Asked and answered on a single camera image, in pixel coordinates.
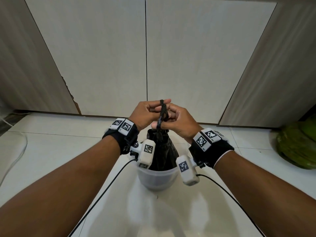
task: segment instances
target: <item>tile floor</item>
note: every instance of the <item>tile floor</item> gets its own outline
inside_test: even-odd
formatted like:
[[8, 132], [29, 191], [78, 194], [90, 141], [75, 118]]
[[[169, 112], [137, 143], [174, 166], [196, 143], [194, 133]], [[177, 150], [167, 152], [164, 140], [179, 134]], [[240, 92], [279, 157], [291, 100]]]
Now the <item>tile floor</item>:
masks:
[[[113, 120], [35, 113], [18, 122], [0, 137], [0, 178], [25, 144], [18, 132], [26, 133], [28, 146], [0, 187], [0, 206], [97, 143]], [[212, 128], [223, 133], [237, 153], [316, 198], [316, 171], [299, 169], [279, 157], [273, 149], [275, 133], [251, 128]], [[146, 133], [147, 129], [141, 131], [138, 140], [145, 139]], [[180, 155], [188, 152], [184, 139], [172, 131], [170, 138]], [[127, 155], [120, 156], [93, 203], [128, 159]], [[227, 189], [214, 170], [198, 171]], [[178, 177], [172, 187], [155, 193], [140, 184], [133, 165], [122, 171], [73, 236], [104, 235], [260, 236], [239, 207], [207, 179], [201, 178], [199, 184], [188, 187]]]

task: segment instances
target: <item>translucent plastic container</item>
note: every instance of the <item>translucent plastic container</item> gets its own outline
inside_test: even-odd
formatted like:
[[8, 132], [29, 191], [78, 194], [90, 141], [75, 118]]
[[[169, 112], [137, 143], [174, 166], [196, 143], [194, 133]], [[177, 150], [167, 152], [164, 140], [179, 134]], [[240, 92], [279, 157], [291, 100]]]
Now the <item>translucent plastic container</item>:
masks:
[[137, 167], [138, 178], [140, 182], [149, 190], [163, 191], [168, 189], [177, 178], [179, 168], [171, 170], [153, 171]]

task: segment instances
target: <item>wooden cabinet panel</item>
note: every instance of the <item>wooden cabinet panel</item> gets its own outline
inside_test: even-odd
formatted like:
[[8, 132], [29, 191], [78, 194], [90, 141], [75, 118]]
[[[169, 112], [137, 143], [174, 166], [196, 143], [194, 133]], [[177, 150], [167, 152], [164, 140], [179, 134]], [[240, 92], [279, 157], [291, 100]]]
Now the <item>wooden cabinet panel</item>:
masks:
[[145, 0], [26, 0], [84, 115], [127, 117], [146, 96]]
[[275, 5], [146, 0], [148, 99], [218, 123]]
[[316, 6], [278, 4], [221, 125], [280, 127], [316, 103]]
[[14, 109], [78, 114], [24, 0], [0, 0], [0, 97]]

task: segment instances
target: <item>person's right forearm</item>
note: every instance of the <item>person's right forearm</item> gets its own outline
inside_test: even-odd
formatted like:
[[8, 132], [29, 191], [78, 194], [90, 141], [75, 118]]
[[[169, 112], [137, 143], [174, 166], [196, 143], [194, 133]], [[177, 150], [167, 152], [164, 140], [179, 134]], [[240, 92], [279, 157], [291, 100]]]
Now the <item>person's right forearm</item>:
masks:
[[215, 171], [266, 236], [315, 236], [315, 199], [234, 151]]

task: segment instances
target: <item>black cable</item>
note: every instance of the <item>black cable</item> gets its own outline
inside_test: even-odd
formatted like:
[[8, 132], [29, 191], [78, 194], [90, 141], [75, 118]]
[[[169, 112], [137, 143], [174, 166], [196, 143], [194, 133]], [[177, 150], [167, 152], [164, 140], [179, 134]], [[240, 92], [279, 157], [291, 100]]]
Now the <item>black cable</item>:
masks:
[[202, 175], [202, 174], [197, 174], [197, 176], [204, 176], [208, 179], [210, 179], [211, 181], [213, 181], [215, 184], [217, 184], [223, 191], [225, 191], [227, 193], [227, 195], [229, 195], [235, 202], [236, 204], [243, 210], [243, 212], [248, 216], [248, 218], [250, 219], [250, 221], [253, 223], [253, 225], [257, 228], [257, 230], [260, 232], [260, 234], [265, 237], [265, 235], [263, 234], [263, 232], [259, 229], [259, 227], [255, 224], [255, 222], [251, 219], [251, 217], [247, 214], [247, 212], [244, 210], [244, 208], [238, 203], [238, 201], [231, 195], [228, 193], [227, 190], [225, 190], [219, 183], [217, 183], [215, 180], [213, 180], [212, 178], [206, 176], [206, 175]]
[[76, 227], [73, 229], [73, 231], [68, 235], [68, 237], [72, 236], [73, 233], [76, 231], [76, 229], [79, 227], [79, 225], [82, 223], [82, 221], [87, 217], [87, 215], [90, 213], [90, 211], [95, 207], [95, 205], [98, 203], [98, 201], [102, 198], [102, 196], [105, 194], [105, 192], [108, 190], [108, 188], [112, 185], [112, 183], [115, 181], [116, 177], [121, 173], [121, 171], [127, 166], [129, 163], [134, 161], [136, 159], [132, 159], [129, 162], [127, 162], [122, 169], [117, 173], [117, 175], [114, 177], [114, 179], [111, 181], [111, 183], [108, 185], [108, 187], [105, 189], [105, 191], [102, 193], [102, 195], [97, 199], [97, 201], [93, 204], [93, 206], [88, 210], [88, 212], [82, 217], [82, 219], [79, 221], [79, 223], [76, 225]]

